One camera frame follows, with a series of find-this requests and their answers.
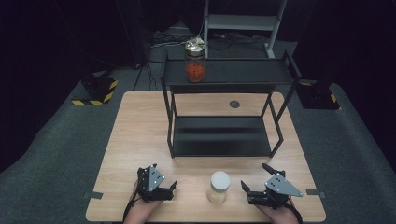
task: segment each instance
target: glass jar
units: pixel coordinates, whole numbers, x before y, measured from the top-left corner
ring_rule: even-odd
[[[200,82],[205,76],[205,43],[197,36],[186,42],[186,73],[190,82]]]
[[[230,187],[230,177],[222,171],[217,171],[212,175],[210,189],[207,191],[207,198],[212,203],[224,203],[227,199],[227,189]]]

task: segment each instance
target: wooden table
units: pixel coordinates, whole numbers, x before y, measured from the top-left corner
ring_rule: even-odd
[[[199,115],[256,115],[262,111],[260,94],[223,93],[189,94],[177,97],[178,113]],[[236,100],[239,108],[229,103]],[[274,93],[276,109],[283,102],[280,93]],[[275,127],[267,112],[264,116],[270,144],[276,143]],[[293,197],[293,202],[304,221],[323,221],[326,218],[318,195],[306,195],[306,189],[315,189],[315,183],[306,163],[297,133],[288,109],[280,121],[284,143],[276,155],[267,157],[176,157],[171,158],[166,142],[168,119],[162,92],[126,92],[102,166],[93,189],[104,193],[102,199],[91,198],[86,218],[89,221],[121,221],[137,179],[137,169],[157,163],[165,175],[162,188],[177,180],[175,197],[165,201],[150,217],[151,222],[264,222],[268,218],[254,205],[248,204],[241,189],[243,180],[251,190],[265,190],[264,182],[271,175],[262,169],[268,163],[274,169],[285,170],[286,178],[304,197]],[[227,200],[213,204],[206,198],[210,177],[224,171],[231,177]]]

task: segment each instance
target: human hand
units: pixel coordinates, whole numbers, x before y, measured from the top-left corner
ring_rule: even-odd
[[[137,188],[137,181],[134,182],[134,191],[131,195],[130,201],[134,196],[134,192]],[[137,194],[136,199],[139,199],[141,195]],[[126,216],[124,223],[125,224],[144,224],[150,217],[150,215],[154,212],[154,210],[160,206],[163,201],[151,201],[145,202],[143,199],[137,200],[134,202],[134,206],[132,206]]]
[[[277,209],[257,204],[255,206],[268,216],[273,224],[298,224],[297,217],[285,206],[278,207]]]

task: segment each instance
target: black metal shelf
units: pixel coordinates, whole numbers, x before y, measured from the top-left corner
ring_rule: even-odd
[[[286,105],[301,75],[285,52],[281,59],[206,59],[201,82],[187,80],[184,60],[170,60],[165,52],[162,69],[163,98],[169,119],[168,146],[175,156],[263,156],[273,157],[283,142],[279,127]],[[290,85],[283,105],[275,112],[271,96],[276,85]],[[175,94],[266,93],[258,116],[180,116]],[[263,115],[270,107],[278,141],[269,144]]]
[[[262,117],[177,117],[178,156],[270,156]]]

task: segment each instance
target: white metal rack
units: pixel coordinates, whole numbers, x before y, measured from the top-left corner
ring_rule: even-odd
[[[209,0],[205,0],[204,41],[206,44],[206,58],[209,52],[207,47],[207,34],[209,29],[271,31],[270,42],[264,44],[264,48],[268,58],[275,58],[273,46],[287,2],[288,0],[280,0],[279,10],[276,16],[243,16],[209,14]]]

